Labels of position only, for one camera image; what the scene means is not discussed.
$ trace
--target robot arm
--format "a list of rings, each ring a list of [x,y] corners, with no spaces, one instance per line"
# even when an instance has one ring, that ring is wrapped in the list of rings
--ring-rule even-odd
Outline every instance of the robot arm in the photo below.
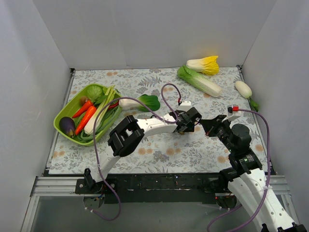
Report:
[[[229,113],[238,111],[233,106],[228,107]],[[250,216],[254,214],[262,200],[266,188],[266,177],[262,164],[250,149],[251,136],[249,129],[242,124],[230,128],[230,121],[225,116],[214,119],[200,120],[204,131],[209,137],[218,137],[230,151],[229,160],[232,168],[220,171],[224,186],[228,188]],[[278,198],[267,187],[267,196],[261,210],[253,222],[258,231],[262,232],[306,232],[303,225],[296,225],[286,213]]]
[[[107,148],[99,155],[100,170],[106,178],[110,169],[121,157],[130,155],[143,138],[160,133],[194,132],[196,123],[201,119],[201,114],[196,108],[191,107],[189,101],[184,101],[176,110],[178,122],[166,123],[158,118],[135,119],[129,115],[125,117],[110,133]],[[173,113],[166,114],[163,118],[174,121]],[[91,168],[93,179],[100,182],[102,179],[97,167]]]

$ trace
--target floral tablecloth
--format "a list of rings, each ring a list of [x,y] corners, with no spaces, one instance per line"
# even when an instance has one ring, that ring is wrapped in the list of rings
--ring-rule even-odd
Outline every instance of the floral tablecloth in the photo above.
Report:
[[[172,82],[180,89],[183,100],[191,101],[203,118],[210,119],[218,114],[227,114],[226,107],[230,104],[238,104],[240,108],[249,109],[248,101],[234,87],[235,82],[240,80],[237,68],[220,68],[220,72],[210,77],[210,80],[222,87],[223,92],[220,97],[213,98],[178,78],[177,68],[77,71],[70,90],[69,100],[91,83],[105,86],[115,85],[122,96],[136,98],[142,94],[157,95],[161,102],[161,108],[157,113],[165,115],[169,112],[169,109],[162,101],[160,89],[165,83]],[[178,106],[178,93],[175,88],[166,87],[164,95],[172,106],[175,108]],[[149,118],[151,116],[150,113],[137,110],[123,110],[112,128],[127,115],[133,115],[135,118]],[[252,114],[244,113],[243,117],[233,123],[243,123],[249,127],[252,149],[266,170],[266,154]],[[107,146],[110,130],[99,141],[99,152],[102,152]],[[217,138],[207,138],[203,128],[196,126],[195,132],[184,135],[166,133],[143,139],[135,152],[121,158],[110,173],[219,172],[221,169],[230,167],[228,154],[228,150]],[[76,145],[62,135],[58,136],[50,174],[82,174],[84,169],[90,166],[96,166],[93,146]]]

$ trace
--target orange carrot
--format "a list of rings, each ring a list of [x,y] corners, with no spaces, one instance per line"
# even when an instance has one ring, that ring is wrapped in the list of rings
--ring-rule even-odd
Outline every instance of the orange carrot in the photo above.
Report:
[[[72,118],[79,117],[83,114],[83,112],[86,112],[90,106],[93,106],[93,103],[90,100],[86,101],[86,103],[73,115]]]
[[[78,135],[79,132],[82,131],[82,129],[84,129],[84,127],[86,126],[87,122],[91,119],[92,115],[96,112],[96,107],[94,106],[90,106],[86,112],[86,114],[84,115],[84,117],[82,118],[81,122],[78,124],[76,130],[75,130],[75,134]]]

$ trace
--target purple eggplant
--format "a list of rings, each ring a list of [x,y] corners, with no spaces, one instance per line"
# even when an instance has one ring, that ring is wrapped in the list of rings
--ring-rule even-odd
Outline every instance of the purple eggplant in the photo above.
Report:
[[[59,127],[63,133],[65,133],[70,138],[75,136],[75,123],[70,117],[63,117],[59,121]]]

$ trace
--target green plastic tray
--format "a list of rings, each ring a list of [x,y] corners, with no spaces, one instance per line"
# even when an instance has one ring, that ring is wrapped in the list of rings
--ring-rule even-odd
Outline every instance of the green plastic tray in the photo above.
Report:
[[[81,98],[81,96],[86,96],[87,95],[87,90],[90,86],[100,86],[103,87],[102,85],[99,84],[90,84],[87,85],[85,88],[83,88],[83,90],[81,90],[78,94],[76,94],[76,96],[59,112],[59,114],[55,117],[54,119],[54,127],[55,129],[62,134],[64,137],[66,137],[67,139],[79,144],[79,145],[83,145],[83,146],[92,146],[93,145],[93,140],[91,140],[90,142],[87,143],[82,143],[79,142],[78,140],[76,140],[76,138],[70,138],[68,137],[65,133],[63,133],[59,127],[59,121],[61,118],[63,117],[72,117],[80,108],[81,105],[79,104],[79,99]],[[119,98],[120,96],[118,94],[115,94],[115,98]],[[114,123],[114,121],[119,117],[121,113],[121,110],[117,110],[116,111],[116,115],[114,120],[112,120],[104,130],[102,130],[100,133],[98,133],[96,135],[96,141],[98,141],[105,133],[106,131],[112,126],[112,124]]]

